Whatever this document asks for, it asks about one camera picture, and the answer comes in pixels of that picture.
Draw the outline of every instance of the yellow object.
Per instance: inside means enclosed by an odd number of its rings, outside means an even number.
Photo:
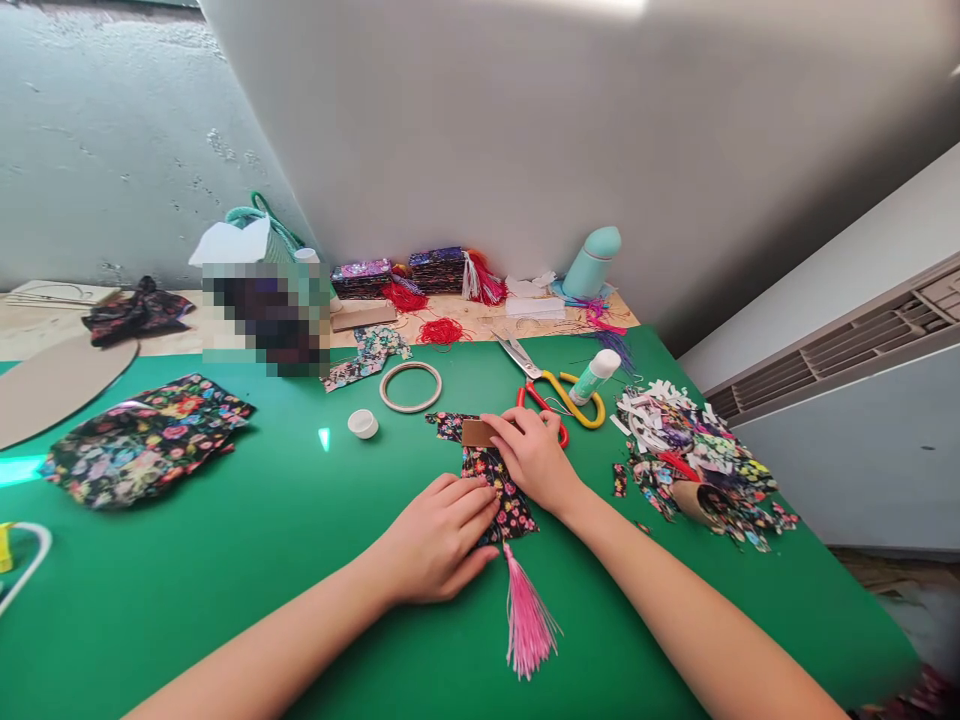
[[[577,419],[577,421],[581,425],[583,425],[588,430],[596,430],[598,427],[603,425],[604,421],[607,419],[607,409],[606,407],[604,407],[603,398],[600,397],[600,395],[598,395],[597,393],[594,393],[590,398],[591,400],[593,400],[593,404],[596,405],[597,407],[597,418],[596,420],[588,420],[587,416],[580,411],[580,408],[578,408],[576,405],[573,404],[573,400],[570,399],[570,396],[567,395],[567,391],[563,389],[563,386],[560,384],[559,380],[557,380],[557,377],[552,372],[550,372],[549,370],[544,370],[542,377],[545,380],[547,380],[551,385],[553,385],[553,389],[557,391],[557,395],[560,396],[560,399],[563,401],[563,404],[567,406],[567,410],[569,410],[573,414],[573,416]],[[563,380],[568,383],[572,383],[574,385],[577,384],[577,381],[579,379],[580,378],[575,377],[570,373],[560,373],[560,380]]]
[[[13,570],[13,557],[10,555],[10,528],[13,523],[0,525],[0,573]]]

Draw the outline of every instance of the white glue stick cap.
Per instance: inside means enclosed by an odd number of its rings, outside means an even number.
[[[377,434],[380,423],[369,410],[357,410],[347,420],[347,427],[361,440],[368,440]]]
[[[618,367],[620,356],[614,350],[601,350],[590,361],[590,372],[603,380],[612,377]]]

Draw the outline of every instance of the green table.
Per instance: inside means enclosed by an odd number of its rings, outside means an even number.
[[[628,341],[646,379],[693,389],[652,328],[631,330]],[[597,350],[595,341],[576,337],[525,340],[524,346],[554,372],[578,372]],[[449,353],[416,348],[415,357],[443,376],[433,411],[502,411],[521,382],[496,343],[458,345]],[[397,362],[391,358],[388,367]],[[459,470],[459,446],[437,439],[421,414],[387,410],[378,378],[327,395],[316,380],[268,378],[256,366],[205,365],[196,355],[138,359],[92,405],[0,453],[0,461],[41,455],[80,420],[195,371],[258,410],[235,453],[211,462],[169,497],[106,514],[43,482],[0,486],[0,521],[38,522],[54,534],[46,562],[0,619],[0,716],[118,717],[348,562],[429,481]],[[431,383],[426,373],[404,373],[391,396],[412,402]],[[620,388],[605,386],[605,400]],[[380,419],[371,441],[346,427],[360,407]],[[918,661],[904,635],[806,527],[775,538],[774,552],[764,555],[749,547],[741,554],[683,519],[668,525],[633,486],[627,498],[612,497],[610,465],[626,456],[620,432],[609,422],[593,432],[567,424],[567,452],[584,480],[626,517],[648,525],[658,542],[759,623],[843,706],[879,700],[915,677]],[[495,563],[454,602],[393,611],[290,716],[702,717],[600,564],[547,513],[534,513],[541,532],[516,541],[514,549],[565,636],[559,656],[533,682],[518,682],[505,661],[507,572]],[[30,546],[16,536],[21,569]],[[743,672],[763,682],[763,668]]]

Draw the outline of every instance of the black floral fabric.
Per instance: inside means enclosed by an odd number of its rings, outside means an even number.
[[[477,420],[476,415],[458,413],[427,413],[427,422],[437,426],[437,437],[442,440],[461,442],[464,420]],[[540,532],[523,490],[510,479],[500,451],[496,448],[463,448],[463,470],[465,478],[482,477],[497,491],[500,500],[500,512],[493,519],[487,532],[480,538],[478,545],[489,545],[521,538],[527,533]]]
[[[94,510],[117,510],[167,492],[247,424],[253,405],[202,375],[140,393],[56,442],[41,474]]]

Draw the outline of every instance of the bottle cap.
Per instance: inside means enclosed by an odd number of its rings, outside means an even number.
[[[590,361],[590,372],[606,380],[620,367],[620,356],[614,350],[601,350]]]
[[[594,230],[587,236],[583,249],[596,258],[601,260],[610,260],[620,252],[620,246],[623,244],[620,238],[620,231],[613,227],[600,228]]]

